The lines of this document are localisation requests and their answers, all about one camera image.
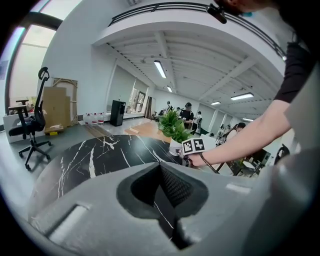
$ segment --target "wooden floor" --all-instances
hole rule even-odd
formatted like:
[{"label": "wooden floor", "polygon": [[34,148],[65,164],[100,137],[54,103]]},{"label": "wooden floor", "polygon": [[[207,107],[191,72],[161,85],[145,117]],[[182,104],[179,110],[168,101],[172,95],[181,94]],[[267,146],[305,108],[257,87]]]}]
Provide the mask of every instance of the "wooden floor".
[{"label": "wooden floor", "polygon": [[164,136],[162,131],[158,129],[158,124],[155,122],[147,122],[131,128],[137,130],[139,133],[136,133],[130,129],[126,129],[124,131],[130,135],[139,135],[139,136],[158,139],[168,143],[171,142],[171,138]]}]

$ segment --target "black marble table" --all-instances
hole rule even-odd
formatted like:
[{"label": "black marble table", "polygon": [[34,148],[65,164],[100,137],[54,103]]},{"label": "black marble table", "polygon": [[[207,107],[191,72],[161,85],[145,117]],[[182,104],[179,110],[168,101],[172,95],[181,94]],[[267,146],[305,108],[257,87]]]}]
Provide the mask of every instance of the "black marble table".
[{"label": "black marble table", "polygon": [[[169,143],[138,135],[105,136],[76,144],[42,171],[31,195],[29,220],[90,178],[152,162],[181,164],[181,159],[169,153]],[[155,195],[154,207],[161,212],[163,218],[159,222],[170,236],[173,208],[161,188]]]}]

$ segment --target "hand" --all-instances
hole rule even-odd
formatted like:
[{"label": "hand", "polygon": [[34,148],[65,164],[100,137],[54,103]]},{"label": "hand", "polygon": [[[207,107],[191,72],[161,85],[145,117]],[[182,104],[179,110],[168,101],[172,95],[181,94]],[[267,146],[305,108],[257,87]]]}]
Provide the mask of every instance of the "hand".
[{"label": "hand", "polygon": [[192,164],[196,167],[206,166],[207,164],[202,160],[200,154],[190,154],[189,159],[192,161]]}]

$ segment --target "white ceiling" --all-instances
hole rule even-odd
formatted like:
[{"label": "white ceiling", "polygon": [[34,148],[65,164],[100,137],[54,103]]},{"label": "white ceiling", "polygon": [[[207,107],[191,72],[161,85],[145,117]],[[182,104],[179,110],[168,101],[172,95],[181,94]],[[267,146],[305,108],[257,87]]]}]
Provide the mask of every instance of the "white ceiling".
[{"label": "white ceiling", "polygon": [[[239,118],[260,116],[280,87],[262,65],[214,35],[146,31],[108,44],[140,69],[158,90],[168,92],[167,86],[170,86],[175,89],[174,93],[207,105],[220,101],[215,108]],[[161,77],[155,60],[161,61],[167,79]],[[228,74],[231,78],[225,81]],[[244,93],[253,93],[254,97],[230,99]]]}]

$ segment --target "white shirt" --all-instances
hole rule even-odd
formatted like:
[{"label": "white shirt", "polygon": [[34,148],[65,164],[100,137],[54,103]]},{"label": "white shirt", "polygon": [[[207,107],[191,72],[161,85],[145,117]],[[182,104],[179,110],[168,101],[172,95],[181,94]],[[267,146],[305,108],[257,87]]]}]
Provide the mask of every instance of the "white shirt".
[{"label": "white shirt", "polygon": [[230,131],[229,135],[226,137],[226,141],[232,139],[234,136],[238,134],[237,130]]},{"label": "white shirt", "polygon": [[199,120],[200,120],[200,118],[202,118],[202,115],[198,114],[198,115],[196,116],[195,120],[193,121],[193,123],[197,125],[198,122],[199,122]]}]

